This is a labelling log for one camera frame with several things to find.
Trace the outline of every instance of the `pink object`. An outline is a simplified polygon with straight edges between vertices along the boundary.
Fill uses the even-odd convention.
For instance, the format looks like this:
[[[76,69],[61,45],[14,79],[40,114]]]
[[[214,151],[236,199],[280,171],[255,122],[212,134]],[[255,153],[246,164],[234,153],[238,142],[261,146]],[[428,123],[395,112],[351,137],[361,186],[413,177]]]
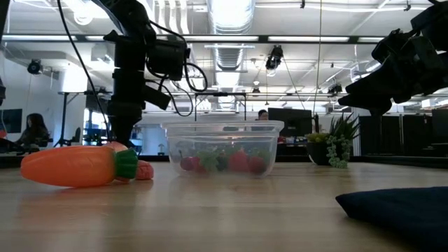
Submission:
[[[139,160],[137,163],[136,180],[150,180],[154,177],[154,168],[149,162]]]
[[[111,147],[112,149],[115,150],[115,152],[119,152],[119,151],[126,151],[127,147],[122,145],[121,143],[118,142],[111,142],[111,143],[107,143],[105,146]],[[151,166],[150,163],[146,162],[146,161],[141,161],[139,160],[139,162],[137,163],[137,174],[135,176],[136,180],[151,180],[154,177],[154,168]],[[121,182],[129,182],[130,180],[128,178],[120,178],[120,177],[116,177],[115,178],[118,181]]]

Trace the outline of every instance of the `orange toy carrot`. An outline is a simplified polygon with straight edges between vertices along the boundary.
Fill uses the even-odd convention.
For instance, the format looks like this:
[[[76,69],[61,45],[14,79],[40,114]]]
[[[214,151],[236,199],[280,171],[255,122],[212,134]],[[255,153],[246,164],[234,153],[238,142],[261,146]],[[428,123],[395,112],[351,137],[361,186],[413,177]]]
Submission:
[[[52,186],[102,186],[117,176],[135,178],[137,161],[133,150],[116,153],[106,146],[69,146],[24,157],[20,172],[26,179]]]

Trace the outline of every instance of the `woman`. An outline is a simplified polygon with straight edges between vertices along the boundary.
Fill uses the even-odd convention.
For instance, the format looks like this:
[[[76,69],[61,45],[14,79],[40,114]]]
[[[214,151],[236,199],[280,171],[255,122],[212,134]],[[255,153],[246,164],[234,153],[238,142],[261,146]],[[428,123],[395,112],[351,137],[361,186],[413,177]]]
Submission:
[[[43,122],[43,117],[39,113],[33,113],[27,116],[27,128],[22,136],[15,143],[29,146],[31,144],[39,145],[50,138],[47,127]]]

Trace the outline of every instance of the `plastic container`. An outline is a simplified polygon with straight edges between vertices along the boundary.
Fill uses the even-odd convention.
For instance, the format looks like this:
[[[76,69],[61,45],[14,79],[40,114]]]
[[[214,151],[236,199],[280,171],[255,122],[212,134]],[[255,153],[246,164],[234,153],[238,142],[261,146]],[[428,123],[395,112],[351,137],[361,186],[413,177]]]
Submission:
[[[169,159],[181,175],[268,175],[277,154],[279,121],[166,123]]]

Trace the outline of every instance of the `fluorescent light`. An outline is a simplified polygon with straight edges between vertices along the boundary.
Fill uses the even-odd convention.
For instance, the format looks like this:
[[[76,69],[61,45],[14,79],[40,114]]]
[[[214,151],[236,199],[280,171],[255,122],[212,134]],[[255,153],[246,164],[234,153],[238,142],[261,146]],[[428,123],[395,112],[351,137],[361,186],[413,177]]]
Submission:
[[[372,43],[372,42],[380,42],[384,37],[360,37],[358,42],[360,43]]]
[[[89,41],[103,41],[104,36],[86,36],[85,39]]]
[[[5,41],[69,41],[67,35],[3,35]]]
[[[350,38],[344,36],[269,36],[272,42],[347,42]]]
[[[373,66],[368,67],[368,68],[366,69],[366,71],[368,71],[368,72],[372,72],[372,71],[376,70],[379,66],[381,66],[381,63],[377,62],[377,63],[375,63]]]
[[[184,36],[187,41],[258,41],[258,36],[228,36],[228,35],[217,35],[217,36]]]
[[[335,111],[343,111],[344,109],[348,109],[348,108],[349,108],[349,106],[345,106],[345,107],[342,107],[342,108],[335,109]]]
[[[254,49],[254,45],[204,45],[206,49]]]

